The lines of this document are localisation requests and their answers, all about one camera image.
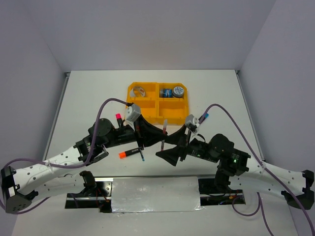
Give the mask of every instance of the tape roll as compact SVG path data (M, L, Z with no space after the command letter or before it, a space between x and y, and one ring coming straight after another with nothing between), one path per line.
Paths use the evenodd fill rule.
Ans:
M132 90L130 90L129 96L130 97L137 97L137 95L134 93L135 91L137 91L141 95L141 97L145 97L146 96L146 92L140 86L133 87Z

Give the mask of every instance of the white platform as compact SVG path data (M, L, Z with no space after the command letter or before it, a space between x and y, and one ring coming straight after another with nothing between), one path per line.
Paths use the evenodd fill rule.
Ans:
M58 120L51 139L47 158L63 152L85 137L95 121L102 102L109 97L126 99L127 87L132 82L183 83L188 89L190 113L200 116L212 103L224 106L235 118L253 149L258 145L246 110L244 99L233 70L145 70L145 71L73 71L70 75ZM116 125L115 113L125 107L110 103L102 117ZM172 133L179 126L168 127ZM207 141L222 133L235 143L237 149L250 151L229 118L219 108L209 112L200 132ZM110 155L86 170L96 177L114 176L169 176L215 174L216 165L194 157L187 157L176 167L155 156L160 144L144 151L140 156L120 160L118 153L132 149L136 144L109 148ZM296 236L286 202L262 195L268 223L277 235ZM255 193L245 192L246 205L237 205L244 213L257 206ZM231 206L208 206L194 212L163 213L98 213L96 209L64 209L65 195L49 199L29 214L18 216L14 236L42 235L99 235L160 236L160 235L212 235L212 236L268 236L261 213L246 218L237 215Z

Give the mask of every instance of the yellow storage tray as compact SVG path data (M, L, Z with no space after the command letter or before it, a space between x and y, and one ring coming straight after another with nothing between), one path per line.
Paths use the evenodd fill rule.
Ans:
M144 89L146 93L144 97L130 96L130 91L135 86ZM159 97L161 89L173 89L176 86L181 86L184 89L183 97ZM164 120L167 119L167 124L182 125L189 115L187 88L181 83L134 82L128 87L127 102L137 104L141 108L143 117L151 124L163 124Z

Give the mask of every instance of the purple wire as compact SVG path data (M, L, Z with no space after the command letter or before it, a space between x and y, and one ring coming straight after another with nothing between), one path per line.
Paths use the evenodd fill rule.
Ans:
M268 230L268 232L270 233L271 236L274 236L274 234L271 232L270 228L269 228L269 225L267 223L267 220L266 220L266 216L265 216L265 211L264 211L264 207L262 205L262 200L261 200L261 197L260 197L260 193L257 193L258 195L258 201L259 201L259 204L260 204L260 208L261 208L261 214L262 214L262 218L264 219L264 222L265 222L265 226Z
M103 104L101 105L98 113L97 113L97 116L96 116L96 121L95 121L95 126L94 126L94 131L97 130L98 128L98 122L99 122L99 119L100 119L100 115L103 111L103 108L105 107L105 105L110 102L110 101L115 101L115 102L120 102L120 103L123 103L125 105L128 105L128 103L122 101L122 100L119 100L119 99L116 99L116 98L108 98L105 102L103 102ZM89 155L87 157L87 160L81 164L81 165L70 165L70 166L62 166L62 165L57 165L57 164L53 164L53 163L50 163L50 166L52 167L58 167L58 168L62 168L62 169L77 169L77 168L81 168L81 167L84 167L86 166L86 164L88 164L88 162L90 161L91 157L92 157L92 154L93 154L93 149L94 149L94 145L95 145L95 140L96 140L96 134L97 132L94 132L93 133L93 137L92 137L92 143L91 143L91 149L90 149L90 152L89 152ZM43 161L38 161L38 160L34 160L34 159L30 159L30 158L17 158L17 159L14 159L12 161L9 161L5 166L5 167L8 167L9 165L11 165L12 163L14 162L17 162L17 161L28 161L28 162L32 162L32 163L35 163L35 164L41 164L41 165L46 165L47 163L46 162L43 162ZM35 205L34 207L26 210L26 211L23 211L23 212L17 212L16 214L23 214L23 213L27 213L33 209L35 209L36 207L38 207L39 205L41 205L42 203L44 203L48 198L45 198L43 201L41 201L39 204ZM4 204L2 203L2 201L0 200L0 207L2 209L5 210L5 206Z
M70 193L70 195L71 195L71 197L74 199L75 206L76 206L77 208L79 208L78 201L77 201L77 199L75 198L74 194L73 194L73 193Z
M221 105L219 104L211 104L206 111L204 112L204 114L202 115L199 124L202 123L202 121L204 120L206 114L208 113L208 111L212 108L212 107L219 107L221 108L226 114L227 116L231 119L231 121L233 122L233 124L235 125L235 127L237 128L238 132L240 133L240 135L242 136L243 140L245 141L247 147L250 149L250 151L252 152L252 154L254 155L255 159L257 160L257 162L263 167L263 163L262 161L258 158L258 156L256 155L256 153L254 152L254 150L252 149L250 143L247 141L245 135L243 134L243 132L241 131L240 127L237 125L237 123L235 122L235 120L233 119L233 117L230 115L230 113ZM310 219L310 216L308 215L308 213L306 212L305 208L303 207L303 205L301 204L301 202L297 199L297 197L294 195L294 193L275 175L273 174L268 168L265 168L265 170L276 180L278 181L288 192L289 194L293 197L293 199L296 201L296 203L299 205L300 209L303 211L304 215L306 216L306 219L310 225L311 231L312 231L312 235L315 236L315 229L313 226L313 223Z
M235 201L236 201L238 198L241 198L241 197L243 197L243 196L238 196L238 197L236 197L236 198L233 199L233 201L232 201L233 210L235 210L236 213L238 213L238 214L240 214L240 215L242 215L242 216L253 216L253 215L256 215L257 212L259 211L261 202L258 202L258 207L257 207L257 209L256 209L255 212L253 212L253 213L251 213L251 214L244 214L244 213L239 212L239 211L235 208L235 205L234 205L234 204L235 204Z

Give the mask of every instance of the purple cable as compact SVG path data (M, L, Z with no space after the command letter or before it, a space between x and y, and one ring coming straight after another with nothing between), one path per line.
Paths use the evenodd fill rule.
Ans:
M94 126L94 130L97 130L98 128L98 122L99 122L99 118L100 118L100 115L103 111L103 108L105 107L105 105L110 102L110 101L115 101L115 102L120 102L120 103L123 103L125 105L128 105L128 103L122 101L122 100L119 100L119 99L116 99L116 98L108 98L105 102L103 102L103 104L101 105L98 113L97 113L97 116L96 116L96 121L95 121L95 126ZM95 145L95 140L96 140L96 132L93 133L93 137L92 137L92 143L91 143L91 150L89 152L89 155L88 155L88 158L87 160L81 164L81 165L70 165L70 166L62 166L62 165L57 165L57 164L53 164L53 163L50 163L50 166L52 167L58 167L58 168L63 168L63 169L77 169L77 168L81 168L81 167L84 167L86 164L88 164L88 162L90 161L91 157L92 157L92 154L93 154L93 149L94 149L94 145ZM41 165L46 165L46 162L43 162L43 161L37 161L37 160L33 160L33 159L30 159L30 158L17 158L17 159L14 159L12 161L9 161L5 166L5 167L8 167L9 165L11 165L12 163L14 162L17 162L17 161L28 161L28 162L32 162L32 163L35 163L35 164L41 164ZM34 207L26 210L26 211L23 211L23 212L17 212L16 214L23 214L23 213L27 213L33 209L35 209L36 207L38 207L39 205L41 205L42 203L44 203L48 198L45 198L43 201L41 201L39 204L35 205ZM2 203L2 201L0 200L0 207L2 209L5 210L5 206L4 204Z
M266 220L266 216L265 216L265 211L264 211L264 207L262 205L262 200L261 200L261 197L260 197L260 194L257 193L258 195L258 201L259 201L259 204L260 204L260 208L261 208L261 214L262 214L262 218L264 219L264 222L265 222L265 226L268 230L268 232L270 233L271 236L274 236L274 234L271 232L270 228L269 228L269 225L267 223L267 220Z
M208 111L212 108L212 107L219 107L221 108L226 114L227 116L231 119L231 121L233 122L233 124L235 125L235 127L237 128L238 132L240 133L240 135L242 136L243 140L245 141L247 147L250 149L250 151L252 152L252 154L254 155L256 161L263 167L263 163L262 161L258 158L258 156L256 155L256 153L254 152L254 150L252 149L250 143L247 141L246 137L244 136L243 132L241 131L240 127L237 125L237 123L235 122L235 120L233 119L233 117L230 115L230 113L221 105L219 104L211 104L206 111L204 112L204 114L202 115L201 119L199 120L199 124L202 123L202 121L204 120L206 114L208 113ZM296 203L299 205L300 209L303 211L304 215L306 216L306 219L310 225L311 231L312 231L312 235L315 236L315 229L313 226L313 223L310 219L310 216L308 215L308 213L306 212L305 208L303 207L303 205L301 204L301 202L297 199L297 197L294 195L294 193L275 175L273 174L268 168L265 168L265 170L276 180L278 181L288 192L289 194L293 197L293 199L296 201Z
M253 215L256 215L257 212L259 211L261 202L258 202L258 207L257 207L257 209L256 209L256 211L255 211L254 213L251 213L251 214L244 214L244 213L239 212L239 211L235 208L235 205L234 205L234 204L235 204L235 201L236 201L237 199L241 198L241 197L243 197L243 196L238 196L238 197L236 197L236 198L233 199L233 201L232 201L233 210L235 210L236 213L238 213L238 214L240 214L240 215L242 215L242 216L253 216Z

